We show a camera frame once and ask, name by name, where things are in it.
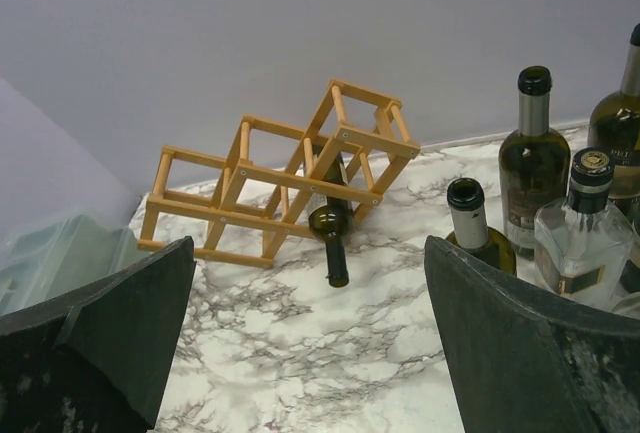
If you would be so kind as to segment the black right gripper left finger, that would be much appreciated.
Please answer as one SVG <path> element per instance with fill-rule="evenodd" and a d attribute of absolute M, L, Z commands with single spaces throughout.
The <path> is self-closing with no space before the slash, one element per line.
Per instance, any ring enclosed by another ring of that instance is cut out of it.
<path fill-rule="evenodd" d="M 1 318 L 4 432 L 154 429 L 195 274 L 191 237 Z"/>

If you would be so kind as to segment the clear square glass bottle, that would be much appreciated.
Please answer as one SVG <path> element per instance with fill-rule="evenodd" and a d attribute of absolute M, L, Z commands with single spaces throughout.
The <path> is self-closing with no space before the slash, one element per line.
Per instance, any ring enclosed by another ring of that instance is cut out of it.
<path fill-rule="evenodd" d="M 534 262 L 541 285 L 574 302 L 605 310 L 633 245 L 626 216 L 609 200 L 610 155 L 595 147 L 575 153 L 567 195 L 534 218 Z"/>

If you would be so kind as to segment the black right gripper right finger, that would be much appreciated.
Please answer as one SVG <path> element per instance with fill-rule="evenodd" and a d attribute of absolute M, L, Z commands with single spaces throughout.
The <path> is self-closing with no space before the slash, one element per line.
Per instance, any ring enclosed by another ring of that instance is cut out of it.
<path fill-rule="evenodd" d="M 639 322 L 429 236 L 430 301 L 467 432 L 636 432 Z"/>

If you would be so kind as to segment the clear round glass bottle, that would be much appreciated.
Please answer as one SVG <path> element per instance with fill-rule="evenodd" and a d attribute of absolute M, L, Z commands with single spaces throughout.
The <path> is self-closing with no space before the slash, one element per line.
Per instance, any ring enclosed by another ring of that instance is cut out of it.
<path fill-rule="evenodd" d="M 634 243 L 629 259 L 620 278 L 620 285 L 626 292 L 613 306 L 612 312 L 620 316 L 639 319 L 639 217 L 632 222 Z"/>

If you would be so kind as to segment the green wine bottle brown label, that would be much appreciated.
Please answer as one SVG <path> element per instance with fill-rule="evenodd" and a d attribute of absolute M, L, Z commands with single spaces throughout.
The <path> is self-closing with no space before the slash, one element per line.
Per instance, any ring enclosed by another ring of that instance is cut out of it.
<path fill-rule="evenodd" d="M 447 188 L 446 198 L 453 222 L 453 230 L 446 240 L 516 277 L 516 255 L 509 240 L 487 224 L 485 195 L 480 183 L 468 177 L 455 179 Z"/>

